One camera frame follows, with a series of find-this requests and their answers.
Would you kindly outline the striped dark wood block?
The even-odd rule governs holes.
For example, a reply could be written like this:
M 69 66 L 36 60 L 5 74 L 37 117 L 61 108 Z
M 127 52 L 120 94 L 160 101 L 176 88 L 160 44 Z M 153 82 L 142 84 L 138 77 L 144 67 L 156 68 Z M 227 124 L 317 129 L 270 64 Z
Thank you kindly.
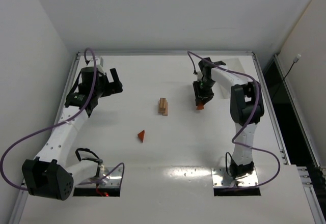
M 168 102 L 166 98 L 160 98 L 158 101 L 158 113 L 167 116 L 168 115 Z

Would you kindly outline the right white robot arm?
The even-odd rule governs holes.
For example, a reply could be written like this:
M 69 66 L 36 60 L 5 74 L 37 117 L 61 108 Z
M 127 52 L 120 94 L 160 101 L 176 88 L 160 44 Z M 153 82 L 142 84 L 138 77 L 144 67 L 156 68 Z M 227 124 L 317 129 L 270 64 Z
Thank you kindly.
M 227 71 L 222 62 L 205 58 L 198 63 L 200 71 L 193 82 L 195 105 L 202 110 L 214 97 L 212 87 L 220 85 L 230 93 L 230 115 L 235 123 L 235 144 L 227 173 L 236 179 L 251 174 L 254 169 L 252 146 L 257 124 L 264 115 L 261 88 L 258 82 L 241 78 L 240 73 Z

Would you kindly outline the orange arch wood block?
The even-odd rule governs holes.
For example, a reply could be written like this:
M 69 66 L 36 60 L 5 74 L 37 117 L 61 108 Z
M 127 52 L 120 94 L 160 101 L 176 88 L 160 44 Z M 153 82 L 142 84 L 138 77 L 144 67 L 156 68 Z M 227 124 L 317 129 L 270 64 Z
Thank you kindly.
M 196 110 L 203 110 L 203 109 L 204 109 L 204 105 L 203 105 L 203 103 L 199 103 L 199 104 L 197 105 Z

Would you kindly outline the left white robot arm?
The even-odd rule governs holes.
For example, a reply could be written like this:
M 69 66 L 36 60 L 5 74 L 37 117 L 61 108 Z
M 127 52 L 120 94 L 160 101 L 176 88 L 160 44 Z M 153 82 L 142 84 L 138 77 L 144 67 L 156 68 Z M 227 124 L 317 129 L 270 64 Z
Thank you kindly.
M 121 93 L 123 85 L 115 68 L 109 81 L 101 65 L 84 67 L 69 91 L 56 127 L 45 146 L 22 165 L 22 173 L 30 195 L 64 201 L 77 185 L 101 184 L 106 173 L 102 159 L 79 158 L 67 166 L 67 158 L 78 132 L 91 116 L 99 98 Z

